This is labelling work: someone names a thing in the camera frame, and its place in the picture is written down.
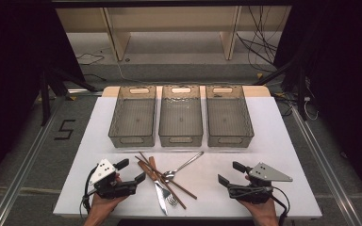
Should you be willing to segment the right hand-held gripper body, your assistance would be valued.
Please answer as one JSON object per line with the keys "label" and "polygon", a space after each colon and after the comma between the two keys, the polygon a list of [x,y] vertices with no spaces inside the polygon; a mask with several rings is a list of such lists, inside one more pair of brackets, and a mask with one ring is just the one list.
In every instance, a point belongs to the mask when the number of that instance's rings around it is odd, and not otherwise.
{"label": "right hand-held gripper body", "polygon": [[272,182],[292,182],[285,173],[265,164],[258,163],[249,173],[250,184],[247,186],[231,184],[227,188],[229,197],[253,204],[265,203],[273,192]]}

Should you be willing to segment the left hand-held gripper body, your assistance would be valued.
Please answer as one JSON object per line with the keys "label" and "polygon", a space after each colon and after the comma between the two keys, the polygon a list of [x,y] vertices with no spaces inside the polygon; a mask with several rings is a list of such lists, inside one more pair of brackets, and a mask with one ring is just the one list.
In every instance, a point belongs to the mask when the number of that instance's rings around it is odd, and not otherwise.
{"label": "left hand-held gripper body", "polygon": [[102,159],[91,171],[88,185],[94,190],[89,195],[96,193],[103,199],[114,199],[123,196],[134,195],[138,184],[134,181],[118,182],[117,170],[107,159]]}

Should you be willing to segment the brown wooden chopstick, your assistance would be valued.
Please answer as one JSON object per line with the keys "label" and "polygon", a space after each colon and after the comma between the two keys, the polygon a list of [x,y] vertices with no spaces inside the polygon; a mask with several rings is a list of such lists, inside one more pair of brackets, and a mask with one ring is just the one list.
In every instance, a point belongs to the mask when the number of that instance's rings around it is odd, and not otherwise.
{"label": "brown wooden chopstick", "polygon": [[[156,169],[156,167],[154,167],[150,161],[148,160],[148,158],[146,158],[144,156],[144,154],[142,152],[139,152],[140,156],[142,157],[142,161],[150,168],[150,170],[152,170],[154,172],[154,174],[156,175],[156,177],[159,178],[159,180],[162,181],[162,183],[165,184],[165,186],[168,185],[168,183],[166,183],[164,181],[164,177],[163,177],[163,173],[161,173],[160,171],[158,171]],[[169,182],[170,184],[173,184],[174,186],[176,186],[177,188],[179,188],[180,190],[182,190],[184,193],[188,194],[190,197],[192,197],[194,200],[197,200],[197,196],[195,196],[194,194],[192,194],[190,191],[188,191],[187,189],[185,189],[184,187],[182,187],[181,185],[179,185],[178,183],[174,182],[173,180],[170,180]]]}
{"label": "brown wooden chopstick", "polygon": [[177,204],[177,205],[180,205],[182,208],[186,209],[187,206],[179,199],[179,197],[174,193],[174,191],[170,188],[170,186],[167,185],[167,186],[165,186],[165,187],[167,187],[167,188],[172,192],[173,196],[178,200],[178,204]]}

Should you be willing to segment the metal spoon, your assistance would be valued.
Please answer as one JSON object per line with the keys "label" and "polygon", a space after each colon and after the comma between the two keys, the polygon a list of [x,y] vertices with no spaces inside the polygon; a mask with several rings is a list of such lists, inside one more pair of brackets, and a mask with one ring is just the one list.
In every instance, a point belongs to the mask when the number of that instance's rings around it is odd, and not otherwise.
{"label": "metal spoon", "polygon": [[191,159],[189,159],[188,161],[186,161],[184,164],[182,164],[180,167],[178,167],[177,169],[174,170],[168,170],[166,171],[162,178],[164,179],[165,183],[169,183],[174,177],[175,174],[180,171],[181,169],[185,168],[187,165],[189,165],[190,163],[192,163],[193,161],[195,161],[196,159],[200,158],[202,155],[204,154],[204,152],[199,152],[196,155],[194,155]]}

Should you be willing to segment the smoky clear plastic bin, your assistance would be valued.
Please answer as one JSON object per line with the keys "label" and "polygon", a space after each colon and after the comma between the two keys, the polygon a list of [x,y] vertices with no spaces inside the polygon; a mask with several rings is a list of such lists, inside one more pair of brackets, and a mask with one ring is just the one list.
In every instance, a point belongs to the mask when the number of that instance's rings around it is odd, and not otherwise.
{"label": "smoky clear plastic bin", "polygon": [[156,87],[120,87],[108,136],[116,148],[155,145]]}
{"label": "smoky clear plastic bin", "polygon": [[206,86],[209,147],[247,148],[255,132],[242,86]]}
{"label": "smoky clear plastic bin", "polygon": [[204,131],[198,85],[162,88],[158,134],[162,147],[202,145]]}

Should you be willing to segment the person's left hand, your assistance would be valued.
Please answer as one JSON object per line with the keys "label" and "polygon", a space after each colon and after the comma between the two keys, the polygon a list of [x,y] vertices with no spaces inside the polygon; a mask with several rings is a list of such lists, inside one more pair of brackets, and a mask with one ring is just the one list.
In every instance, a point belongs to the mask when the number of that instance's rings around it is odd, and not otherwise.
{"label": "person's left hand", "polygon": [[90,212],[83,226],[101,226],[117,205],[125,199],[127,199],[127,196],[109,200],[94,194]]}

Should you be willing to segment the person's right hand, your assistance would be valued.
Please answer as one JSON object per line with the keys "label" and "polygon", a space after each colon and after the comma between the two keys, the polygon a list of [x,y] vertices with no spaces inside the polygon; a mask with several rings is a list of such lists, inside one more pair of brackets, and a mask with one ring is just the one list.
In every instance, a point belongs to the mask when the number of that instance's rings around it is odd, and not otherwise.
{"label": "person's right hand", "polygon": [[279,226],[274,200],[268,199],[260,204],[245,201],[239,201],[239,203],[251,213],[255,226]]}

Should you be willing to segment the white table sheet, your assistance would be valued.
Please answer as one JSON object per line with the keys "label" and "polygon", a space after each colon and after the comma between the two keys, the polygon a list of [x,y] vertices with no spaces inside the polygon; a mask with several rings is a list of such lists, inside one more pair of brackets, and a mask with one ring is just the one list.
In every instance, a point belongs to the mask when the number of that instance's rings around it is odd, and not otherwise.
{"label": "white table sheet", "polygon": [[234,184],[245,185],[244,174],[233,169],[232,163],[253,167],[263,162],[292,178],[290,182],[275,182],[274,196],[290,205],[288,218],[320,218],[321,210],[304,175],[301,163],[289,138],[278,107],[271,97],[246,100],[255,136],[246,149],[209,148],[205,144],[189,150],[163,148],[159,142],[151,149],[118,150],[107,132],[116,100],[100,97],[92,110],[90,121],[61,190],[54,213],[63,217],[79,217],[85,182],[91,169],[102,160],[112,163],[127,158],[130,164],[120,171],[123,180],[134,179],[141,173],[137,158],[143,152],[156,160],[159,171],[173,170],[195,154],[204,155],[177,172],[174,180],[188,193],[177,190],[183,202],[169,206],[164,214],[158,204],[155,185],[146,179],[138,185],[137,193],[127,198],[113,212],[115,218],[248,218],[250,214],[228,196],[227,189],[218,183],[218,176]]}

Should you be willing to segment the black metal stand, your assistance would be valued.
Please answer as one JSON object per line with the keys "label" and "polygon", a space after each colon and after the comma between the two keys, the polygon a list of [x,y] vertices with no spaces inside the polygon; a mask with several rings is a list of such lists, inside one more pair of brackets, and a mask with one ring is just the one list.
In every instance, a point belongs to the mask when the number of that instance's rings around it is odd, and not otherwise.
{"label": "black metal stand", "polygon": [[291,92],[294,89],[297,90],[297,108],[300,116],[305,121],[306,115],[304,111],[304,97],[306,91],[305,85],[305,70],[300,59],[292,59],[284,66],[277,69],[275,72],[270,73],[268,76],[261,78],[258,82],[255,82],[255,86],[263,86],[272,81],[280,75],[284,75],[284,79],[281,83],[282,91]]}
{"label": "black metal stand", "polygon": [[51,117],[51,108],[49,102],[49,90],[51,89],[58,97],[64,97],[69,93],[69,90],[64,85],[65,81],[70,81],[81,88],[84,88],[91,92],[98,92],[99,89],[76,78],[70,73],[66,73],[60,68],[45,67],[41,71],[40,75],[40,91],[42,102],[42,122],[44,126]]}

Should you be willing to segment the light wooden shelf unit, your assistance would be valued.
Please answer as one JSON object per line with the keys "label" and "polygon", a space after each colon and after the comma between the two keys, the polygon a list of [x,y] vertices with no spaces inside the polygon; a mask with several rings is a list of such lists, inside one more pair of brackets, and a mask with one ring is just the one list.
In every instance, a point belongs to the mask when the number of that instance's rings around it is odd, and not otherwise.
{"label": "light wooden shelf unit", "polygon": [[239,31],[284,29],[290,6],[59,8],[68,33],[107,33],[115,57],[123,59],[133,32],[217,32],[224,57],[233,57]]}

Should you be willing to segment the dark curtain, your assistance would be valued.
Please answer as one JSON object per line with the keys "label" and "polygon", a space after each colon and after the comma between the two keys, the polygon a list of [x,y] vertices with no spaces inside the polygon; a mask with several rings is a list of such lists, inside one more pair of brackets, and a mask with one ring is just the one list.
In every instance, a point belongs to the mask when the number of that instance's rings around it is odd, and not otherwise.
{"label": "dark curtain", "polygon": [[40,91],[40,75],[59,69],[83,80],[51,0],[0,0],[0,163]]}
{"label": "dark curtain", "polygon": [[292,59],[315,17],[327,6],[321,41],[305,64],[321,114],[362,181],[362,0],[295,0],[275,65]]}

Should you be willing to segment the wooden-handled fork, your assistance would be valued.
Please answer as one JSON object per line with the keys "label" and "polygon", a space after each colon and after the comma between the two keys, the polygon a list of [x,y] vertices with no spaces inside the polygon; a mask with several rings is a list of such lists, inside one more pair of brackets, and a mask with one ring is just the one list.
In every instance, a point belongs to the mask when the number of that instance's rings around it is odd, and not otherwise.
{"label": "wooden-handled fork", "polygon": [[[156,161],[153,156],[149,157],[149,163],[153,167],[153,169],[156,169]],[[157,174],[156,175],[162,185],[164,185],[164,180]],[[173,196],[172,192],[165,186],[162,187],[163,197],[167,203],[169,203],[171,206],[175,207],[178,204],[178,200]]]}

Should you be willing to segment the wooden-handled table knife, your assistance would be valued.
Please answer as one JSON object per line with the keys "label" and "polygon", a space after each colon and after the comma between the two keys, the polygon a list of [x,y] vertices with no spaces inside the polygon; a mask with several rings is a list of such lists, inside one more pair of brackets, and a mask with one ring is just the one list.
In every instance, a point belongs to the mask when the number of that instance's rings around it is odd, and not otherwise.
{"label": "wooden-handled table knife", "polygon": [[159,180],[157,179],[156,174],[151,169],[149,169],[142,160],[139,160],[138,165],[149,176],[149,178],[154,182],[160,209],[165,216],[168,216],[168,210],[167,210],[167,206],[166,206],[165,199],[163,196],[163,190],[162,190]]}

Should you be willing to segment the aluminium floor rail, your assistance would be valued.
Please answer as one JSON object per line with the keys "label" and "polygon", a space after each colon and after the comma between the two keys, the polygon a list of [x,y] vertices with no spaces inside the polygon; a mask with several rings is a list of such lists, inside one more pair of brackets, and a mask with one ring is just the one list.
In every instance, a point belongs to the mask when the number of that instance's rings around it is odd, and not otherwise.
{"label": "aluminium floor rail", "polygon": [[53,120],[64,103],[64,97],[49,97],[51,116],[45,123],[38,119],[43,113],[42,102],[31,108],[31,119],[22,127],[11,150],[0,164],[0,226],[4,225],[8,214],[20,194],[21,187],[41,151],[43,143],[52,127]]}
{"label": "aluminium floor rail", "polygon": [[331,164],[326,159],[322,148],[310,129],[308,123],[302,119],[297,108],[292,108],[293,118],[296,120],[302,135],[312,153],[317,165],[320,168],[321,174],[329,187],[337,206],[344,216],[348,226],[362,226],[362,220],[358,212],[354,208],[354,203],[349,198],[347,192],[340,183]]}

